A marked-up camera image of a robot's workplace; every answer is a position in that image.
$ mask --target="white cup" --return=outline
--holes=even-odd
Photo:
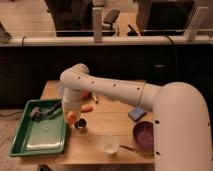
[[[119,149],[119,141],[116,136],[105,135],[100,139],[100,148],[108,154],[114,154]]]

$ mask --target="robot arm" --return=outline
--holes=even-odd
[[[153,111],[156,171],[212,171],[211,129],[207,105],[193,86],[175,82],[163,87],[144,82],[89,76],[77,64],[60,77],[65,86],[64,119],[80,110],[83,90],[97,92],[121,102]]]

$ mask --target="purple bowl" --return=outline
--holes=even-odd
[[[139,148],[154,151],[153,123],[138,122],[133,128],[133,137]]]

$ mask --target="wooden table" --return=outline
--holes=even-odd
[[[42,99],[58,98],[56,93],[57,81],[48,81]],[[89,100],[93,111],[83,113],[82,118],[87,121],[87,132],[79,133],[75,128],[69,128],[66,137],[65,151],[58,155],[30,156],[20,158],[20,164],[150,164],[153,156],[140,150],[134,153],[119,148],[115,155],[109,155],[101,151],[100,138],[103,135],[114,135],[120,144],[137,148],[132,136],[135,123],[127,113],[132,106],[123,104],[117,100],[98,95],[99,103]],[[148,113],[143,120],[152,121],[153,116]]]

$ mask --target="plastic tray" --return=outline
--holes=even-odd
[[[32,121],[29,116],[36,106],[48,110],[58,102],[59,99],[27,102],[10,150],[11,157],[63,152],[67,125],[63,119],[62,109],[55,111],[58,113],[54,113],[55,117],[39,122]]]

